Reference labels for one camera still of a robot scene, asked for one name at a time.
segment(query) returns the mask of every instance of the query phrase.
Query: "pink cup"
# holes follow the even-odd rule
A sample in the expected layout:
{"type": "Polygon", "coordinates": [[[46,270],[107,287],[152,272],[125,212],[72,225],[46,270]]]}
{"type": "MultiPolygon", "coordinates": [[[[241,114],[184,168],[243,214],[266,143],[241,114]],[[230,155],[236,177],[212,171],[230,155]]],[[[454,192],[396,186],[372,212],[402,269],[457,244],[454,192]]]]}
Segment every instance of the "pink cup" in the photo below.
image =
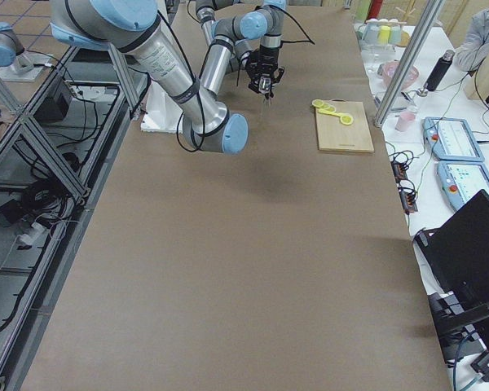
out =
{"type": "Polygon", "coordinates": [[[405,132],[409,129],[409,126],[416,119],[415,110],[410,110],[409,108],[400,113],[399,119],[397,120],[397,125],[394,127],[399,132],[405,132]]]}

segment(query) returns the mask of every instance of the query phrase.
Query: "tiled floor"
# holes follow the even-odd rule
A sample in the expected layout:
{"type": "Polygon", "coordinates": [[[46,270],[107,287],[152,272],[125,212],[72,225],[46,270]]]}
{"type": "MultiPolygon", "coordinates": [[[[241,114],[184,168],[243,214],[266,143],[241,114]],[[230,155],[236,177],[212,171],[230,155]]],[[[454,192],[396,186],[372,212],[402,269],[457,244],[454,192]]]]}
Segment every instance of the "tiled floor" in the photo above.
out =
{"type": "Polygon", "coordinates": [[[0,22],[7,22],[27,51],[40,51],[60,58],[68,46],[51,35],[49,2],[0,0],[0,22]]]}

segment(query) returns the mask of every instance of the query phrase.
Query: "pink bowl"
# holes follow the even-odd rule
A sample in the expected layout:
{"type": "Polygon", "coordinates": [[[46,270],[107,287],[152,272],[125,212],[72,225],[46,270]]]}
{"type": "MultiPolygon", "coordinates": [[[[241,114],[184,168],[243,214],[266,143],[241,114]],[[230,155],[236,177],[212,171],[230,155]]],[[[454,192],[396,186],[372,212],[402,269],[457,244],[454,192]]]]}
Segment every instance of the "pink bowl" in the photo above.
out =
{"type": "MultiPolygon", "coordinates": [[[[390,61],[389,63],[385,63],[382,65],[382,79],[384,80],[385,86],[389,86],[391,83],[391,79],[393,78],[394,71],[397,69],[399,66],[398,61],[390,61]]],[[[412,67],[409,70],[409,73],[407,74],[406,80],[404,80],[404,83],[402,84],[402,89],[405,90],[407,89],[411,84],[415,82],[415,80],[418,78],[419,72],[418,69],[415,67],[412,67]]]]}

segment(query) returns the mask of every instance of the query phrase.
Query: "power strip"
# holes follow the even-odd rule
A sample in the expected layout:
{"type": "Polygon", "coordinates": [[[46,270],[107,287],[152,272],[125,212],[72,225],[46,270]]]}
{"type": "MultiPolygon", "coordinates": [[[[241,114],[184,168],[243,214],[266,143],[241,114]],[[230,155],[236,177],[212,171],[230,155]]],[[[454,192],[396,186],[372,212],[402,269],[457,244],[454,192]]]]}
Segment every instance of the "power strip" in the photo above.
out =
{"type": "Polygon", "coordinates": [[[397,189],[399,191],[400,203],[406,214],[418,212],[416,206],[415,198],[416,193],[413,189],[408,187],[403,187],[402,181],[409,181],[408,174],[406,174],[406,168],[404,163],[398,161],[391,162],[391,169],[393,171],[394,180],[397,183],[397,189]]]}

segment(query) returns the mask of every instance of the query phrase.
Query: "white table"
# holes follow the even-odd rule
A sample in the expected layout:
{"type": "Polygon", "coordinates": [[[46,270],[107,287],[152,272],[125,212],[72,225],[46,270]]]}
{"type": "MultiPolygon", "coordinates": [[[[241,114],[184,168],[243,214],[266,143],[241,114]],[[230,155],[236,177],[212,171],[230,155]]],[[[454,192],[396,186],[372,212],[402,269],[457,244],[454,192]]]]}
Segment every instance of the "white table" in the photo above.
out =
{"type": "MultiPolygon", "coordinates": [[[[404,28],[409,33],[412,33],[413,27],[406,26],[404,28]]],[[[422,87],[425,80],[429,76],[431,70],[447,49],[453,49],[445,32],[442,28],[432,28],[430,34],[423,45],[421,52],[416,58],[414,66],[418,69],[420,76],[415,83],[406,91],[414,91],[422,87]]],[[[377,70],[378,65],[392,59],[400,59],[404,52],[403,48],[396,47],[395,52],[373,56],[372,52],[363,52],[364,66],[366,74],[369,78],[369,85],[373,95],[386,90],[386,86],[380,76],[373,70],[377,70]]],[[[388,153],[403,150],[413,151],[415,156],[420,155],[415,159],[407,176],[419,188],[419,196],[417,199],[418,212],[412,213],[409,217],[409,234],[414,236],[420,229],[423,228],[438,228],[440,227],[454,211],[447,202],[446,196],[443,194],[438,177],[436,174],[437,161],[431,158],[430,149],[424,148],[422,120],[427,116],[446,116],[450,118],[464,118],[468,121],[472,130],[480,132],[489,132],[489,112],[482,115],[487,108],[480,101],[468,100],[463,91],[470,78],[466,77],[461,83],[458,83],[464,77],[465,72],[458,70],[455,66],[451,66],[445,77],[442,79],[437,91],[429,92],[425,98],[418,98],[417,104],[419,112],[415,123],[405,132],[397,131],[394,126],[397,122],[398,114],[390,114],[382,126],[387,144],[388,153]]],[[[489,139],[488,134],[475,134],[477,140],[489,139]]],[[[485,165],[489,170],[489,144],[480,144],[482,153],[485,156],[485,165]]],[[[425,290],[428,294],[434,292],[443,293],[442,289],[436,282],[427,261],[422,256],[420,250],[416,248],[416,258],[421,268],[422,280],[425,290]]],[[[475,376],[475,372],[469,364],[476,358],[477,355],[464,358],[457,365],[456,378],[457,389],[462,389],[475,376]]],[[[452,370],[447,370],[448,375],[452,376],[452,370]]],[[[489,391],[489,383],[479,381],[472,388],[474,391],[489,391]]]]}

